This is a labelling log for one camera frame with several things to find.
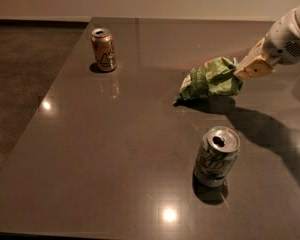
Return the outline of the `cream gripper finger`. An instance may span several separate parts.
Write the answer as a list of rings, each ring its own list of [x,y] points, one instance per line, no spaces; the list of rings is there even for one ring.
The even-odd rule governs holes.
[[[255,46],[248,52],[248,54],[241,61],[238,62],[237,67],[243,68],[257,59],[262,59],[264,57],[263,55],[264,41],[265,41],[264,38],[260,39],[255,44]]]
[[[238,79],[246,81],[264,77],[271,74],[273,71],[273,67],[268,63],[267,58],[263,54],[248,54],[238,63],[234,75]]]

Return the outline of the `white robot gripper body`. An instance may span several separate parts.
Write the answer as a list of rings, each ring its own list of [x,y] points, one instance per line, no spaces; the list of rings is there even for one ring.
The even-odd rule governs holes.
[[[263,50],[279,64],[300,62],[300,7],[272,25],[266,34]]]

